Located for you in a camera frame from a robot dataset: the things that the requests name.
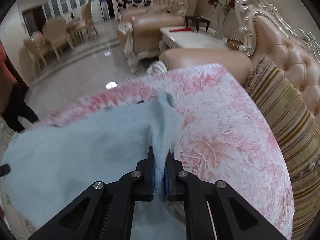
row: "white table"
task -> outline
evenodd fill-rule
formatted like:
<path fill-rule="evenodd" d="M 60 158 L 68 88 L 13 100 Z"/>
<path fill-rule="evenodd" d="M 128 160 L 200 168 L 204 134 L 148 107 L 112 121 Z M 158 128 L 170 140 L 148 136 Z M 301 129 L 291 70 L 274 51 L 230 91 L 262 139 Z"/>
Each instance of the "white table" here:
<path fill-rule="evenodd" d="M 162 41 L 159 42 L 161 52 L 168 48 L 207 48 L 207 49 L 227 49 L 227 38 L 223 37 L 218 40 L 214 37 L 215 30 L 209 28 L 205 32 L 205 27 L 199 27 L 199 33 L 193 32 L 169 32 L 169 30 L 180 29 L 182 26 L 164 27 L 160 31 L 162 33 Z"/>

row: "glass vase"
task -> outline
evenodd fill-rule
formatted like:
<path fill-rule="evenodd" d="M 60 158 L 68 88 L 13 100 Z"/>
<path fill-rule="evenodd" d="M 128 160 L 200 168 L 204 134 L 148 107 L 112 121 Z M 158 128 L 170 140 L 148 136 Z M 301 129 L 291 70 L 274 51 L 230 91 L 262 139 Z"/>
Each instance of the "glass vase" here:
<path fill-rule="evenodd" d="M 226 18 L 228 16 L 228 14 L 225 14 L 223 9 L 219 6 L 218 8 L 218 18 L 217 18 L 217 27 L 215 29 L 215 34 L 214 34 L 214 37 L 219 39 L 219 40 L 222 40 L 223 38 L 223 35 L 224 35 L 224 31 L 225 31 L 225 21 L 226 21 Z"/>

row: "black pants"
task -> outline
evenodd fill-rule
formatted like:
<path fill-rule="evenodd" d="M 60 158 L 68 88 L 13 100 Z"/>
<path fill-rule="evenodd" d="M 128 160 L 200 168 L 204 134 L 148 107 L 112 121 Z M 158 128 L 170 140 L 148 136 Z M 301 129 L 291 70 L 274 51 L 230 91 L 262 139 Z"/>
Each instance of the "black pants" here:
<path fill-rule="evenodd" d="M 16 132 L 24 130 L 23 125 L 18 121 L 18 116 L 27 118 L 31 123 L 39 120 L 35 112 L 24 102 L 24 93 L 18 83 L 12 89 L 8 107 L 2 116 L 7 125 Z"/>

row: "metal screw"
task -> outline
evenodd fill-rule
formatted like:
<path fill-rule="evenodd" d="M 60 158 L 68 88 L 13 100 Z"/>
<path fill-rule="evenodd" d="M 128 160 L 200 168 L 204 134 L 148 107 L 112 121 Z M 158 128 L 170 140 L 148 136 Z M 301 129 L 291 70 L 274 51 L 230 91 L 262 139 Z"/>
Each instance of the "metal screw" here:
<path fill-rule="evenodd" d="M 131 172 L 131 176 L 134 178 L 138 178 L 141 176 L 141 172 L 140 171 L 133 171 L 133 172 Z"/>
<path fill-rule="evenodd" d="M 101 181 L 96 182 L 93 184 L 94 189 L 101 189 L 103 187 L 103 183 Z"/>
<path fill-rule="evenodd" d="M 186 178 L 189 176 L 188 172 L 187 171 L 180 171 L 179 172 L 179 176 L 182 177 L 182 178 Z"/>
<path fill-rule="evenodd" d="M 227 184 L 223 180 L 217 181 L 217 187 L 219 188 L 225 188 Z"/>

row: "black side table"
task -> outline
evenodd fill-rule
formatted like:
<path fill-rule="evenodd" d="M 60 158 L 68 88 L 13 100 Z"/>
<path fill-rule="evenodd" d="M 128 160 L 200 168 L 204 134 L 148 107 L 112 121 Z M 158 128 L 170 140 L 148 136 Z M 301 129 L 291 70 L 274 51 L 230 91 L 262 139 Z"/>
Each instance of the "black side table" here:
<path fill-rule="evenodd" d="M 188 28 L 188 20 L 191 19 L 192 22 L 195 22 L 196 23 L 196 30 L 197 30 L 197 33 L 199 33 L 199 23 L 207 23 L 207 27 L 205 28 L 205 32 L 208 31 L 209 29 L 209 25 L 211 23 L 211 21 L 207 20 L 207 19 L 204 19 L 202 17 L 199 17 L 199 16 L 185 16 L 185 19 L 186 19 L 186 27 Z"/>

